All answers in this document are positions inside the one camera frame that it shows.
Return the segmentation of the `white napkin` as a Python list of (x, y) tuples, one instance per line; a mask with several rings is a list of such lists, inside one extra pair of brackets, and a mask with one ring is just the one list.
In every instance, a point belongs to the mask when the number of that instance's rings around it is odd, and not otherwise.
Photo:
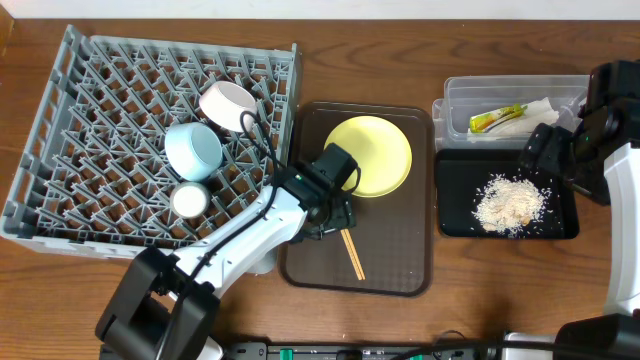
[(498, 120), (485, 132), (492, 136), (524, 135), (534, 131), (539, 124), (553, 125), (559, 119), (559, 112), (551, 106), (548, 97), (525, 104), (521, 114), (505, 120)]

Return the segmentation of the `rice food waste pile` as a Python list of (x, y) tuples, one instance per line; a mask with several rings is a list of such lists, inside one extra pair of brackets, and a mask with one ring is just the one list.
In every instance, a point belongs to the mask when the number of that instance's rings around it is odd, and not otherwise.
[(548, 210), (550, 188), (539, 188), (531, 180), (492, 174), (477, 188), (472, 216), (483, 230), (498, 235), (520, 235), (539, 223)]

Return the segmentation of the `light blue bowl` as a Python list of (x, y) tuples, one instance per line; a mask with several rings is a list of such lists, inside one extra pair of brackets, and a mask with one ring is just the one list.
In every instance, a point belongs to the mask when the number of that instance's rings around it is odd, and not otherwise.
[(204, 181), (223, 162), (219, 138), (211, 128), (200, 122), (170, 126), (164, 148), (171, 167), (183, 179), (191, 182)]

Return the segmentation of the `white paper cup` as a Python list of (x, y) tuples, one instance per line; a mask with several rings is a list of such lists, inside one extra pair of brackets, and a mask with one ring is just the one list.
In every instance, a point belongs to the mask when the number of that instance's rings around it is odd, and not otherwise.
[(192, 219), (202, 215), (210, 202), (209, 191), (200, 183), (186, 182), (171, 193), (170, 208), (179, 217)]

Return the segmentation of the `pink white bowl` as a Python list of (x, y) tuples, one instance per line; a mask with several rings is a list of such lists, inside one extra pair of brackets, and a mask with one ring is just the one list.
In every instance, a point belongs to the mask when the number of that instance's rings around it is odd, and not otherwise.
[(233, 132), (250, 131), (257, 115), (257, 101), (242, 86), (217, 81), (200, 97), (199, 106), (215, 124)]

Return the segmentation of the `green snack wrapper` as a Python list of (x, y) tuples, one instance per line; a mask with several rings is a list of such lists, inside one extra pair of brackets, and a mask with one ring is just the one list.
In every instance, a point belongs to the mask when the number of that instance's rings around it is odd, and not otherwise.
[(469, 121), (469, 130), (472, 133), (485, 133), (492, 125), (522, 116), (526, 109), (527, 105), (514, 104), (472, 116)]

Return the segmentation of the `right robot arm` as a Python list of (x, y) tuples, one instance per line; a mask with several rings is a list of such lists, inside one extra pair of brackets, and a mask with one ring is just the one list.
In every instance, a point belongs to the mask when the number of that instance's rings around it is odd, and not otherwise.
[(639, 356), (639, 63), (594, 68), (574, 131), (540, 124), (519, 162), (611, 208), (612, 260), (603, 315), (564, 325), (556, 359)]

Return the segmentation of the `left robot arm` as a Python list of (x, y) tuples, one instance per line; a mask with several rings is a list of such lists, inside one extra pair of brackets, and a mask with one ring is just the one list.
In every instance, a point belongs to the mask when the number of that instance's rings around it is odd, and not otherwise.
[(312, 163), (275, 172), (240, 214), (196, 243), (156, 247), (129, 264), (95, 328), (122, 359), (220, 359), (211, 328), (231, 285), (308, 222), (326, 222), (356, 160), (331, 143)]

